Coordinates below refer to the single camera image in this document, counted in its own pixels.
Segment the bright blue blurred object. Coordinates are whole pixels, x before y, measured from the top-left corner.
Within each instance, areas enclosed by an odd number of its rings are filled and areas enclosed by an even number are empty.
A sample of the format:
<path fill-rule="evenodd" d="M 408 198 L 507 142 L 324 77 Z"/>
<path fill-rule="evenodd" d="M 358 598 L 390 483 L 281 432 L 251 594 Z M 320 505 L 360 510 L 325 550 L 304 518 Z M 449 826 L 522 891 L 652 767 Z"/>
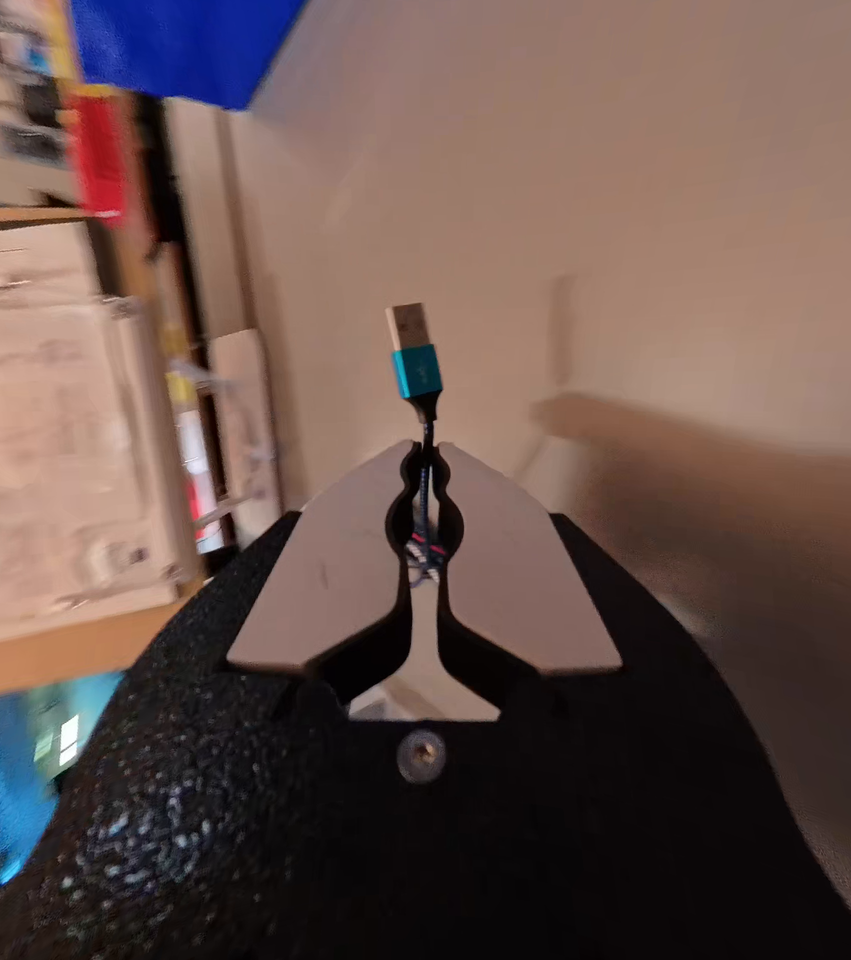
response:
<path fill-rule="evenodd" d="M 0 887 L 24 867 L 122 671 L 0 693 Z"/>

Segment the white printed carton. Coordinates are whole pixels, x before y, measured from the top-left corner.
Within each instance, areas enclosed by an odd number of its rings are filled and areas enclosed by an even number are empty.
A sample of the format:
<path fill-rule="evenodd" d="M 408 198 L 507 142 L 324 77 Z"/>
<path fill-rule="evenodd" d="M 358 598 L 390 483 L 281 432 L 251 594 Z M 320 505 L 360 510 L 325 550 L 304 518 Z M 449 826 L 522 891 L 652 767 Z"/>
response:
<path fill-rule="evenodd" d="M 155 335 L 103 258 L 79 220 L 0 229 L 0 641 L 198 570 Z"/>

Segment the red box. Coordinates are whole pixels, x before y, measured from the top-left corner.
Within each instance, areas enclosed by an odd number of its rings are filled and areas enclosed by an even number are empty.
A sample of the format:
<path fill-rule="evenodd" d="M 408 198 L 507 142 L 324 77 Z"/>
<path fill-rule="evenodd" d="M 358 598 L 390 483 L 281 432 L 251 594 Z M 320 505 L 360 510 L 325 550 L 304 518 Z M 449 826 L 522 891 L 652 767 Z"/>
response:
<path fill-rule="evenodd" d="M 115 231 L 128 218 L 128 163 L 117 91 L 73 84 L 65 94 L 68 156 L 80 209 Z"/>

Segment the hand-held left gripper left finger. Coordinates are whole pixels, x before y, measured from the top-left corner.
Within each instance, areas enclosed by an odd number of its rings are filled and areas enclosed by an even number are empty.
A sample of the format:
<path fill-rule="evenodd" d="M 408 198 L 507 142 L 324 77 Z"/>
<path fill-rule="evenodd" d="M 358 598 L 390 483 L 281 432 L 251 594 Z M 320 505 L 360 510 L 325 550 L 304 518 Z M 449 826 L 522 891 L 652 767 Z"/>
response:
<path fill-rule="evenodd" d="M 421 465 L 421 443 L 400 441 L 307 503 L 227 654 L 230 666 L 322 681 L 349 703 L 405 663 Z"/>

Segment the white narrow panel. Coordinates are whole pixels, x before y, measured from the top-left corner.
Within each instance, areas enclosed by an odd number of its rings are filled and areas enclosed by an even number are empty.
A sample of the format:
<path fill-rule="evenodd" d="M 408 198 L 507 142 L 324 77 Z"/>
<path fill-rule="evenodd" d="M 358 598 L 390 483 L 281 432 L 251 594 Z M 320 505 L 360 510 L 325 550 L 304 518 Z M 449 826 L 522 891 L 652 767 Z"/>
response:
<path fill-rule="evenodd" d="M 283 511 L 265 347 L 258 330 L 249 328 L 215 338 L 207 353 L 225 498 L 246 547 Z"/>

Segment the large blue plastic bin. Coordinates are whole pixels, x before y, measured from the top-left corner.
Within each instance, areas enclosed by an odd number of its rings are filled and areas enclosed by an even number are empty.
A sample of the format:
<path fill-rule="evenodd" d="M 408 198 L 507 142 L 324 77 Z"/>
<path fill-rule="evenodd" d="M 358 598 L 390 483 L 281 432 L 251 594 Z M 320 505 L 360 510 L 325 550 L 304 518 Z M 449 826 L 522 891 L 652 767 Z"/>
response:
<path fill-rule="evenodd" d="M 249 107 L 306 1 L 72 1 L 84 77 L 155 97 Z"/>

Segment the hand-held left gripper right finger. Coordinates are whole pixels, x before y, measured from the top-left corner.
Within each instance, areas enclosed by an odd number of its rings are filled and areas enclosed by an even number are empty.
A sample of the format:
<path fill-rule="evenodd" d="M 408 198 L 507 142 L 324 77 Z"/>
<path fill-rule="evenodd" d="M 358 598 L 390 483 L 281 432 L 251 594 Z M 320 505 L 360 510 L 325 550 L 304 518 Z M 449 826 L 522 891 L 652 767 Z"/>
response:
<path fill-rule="evenodd" d="M 535 682 L 621 671 L 548 509 L 452 442 L 434 455 L 447 552 L 436 607 L 445 670 L 493 706 Z"/>

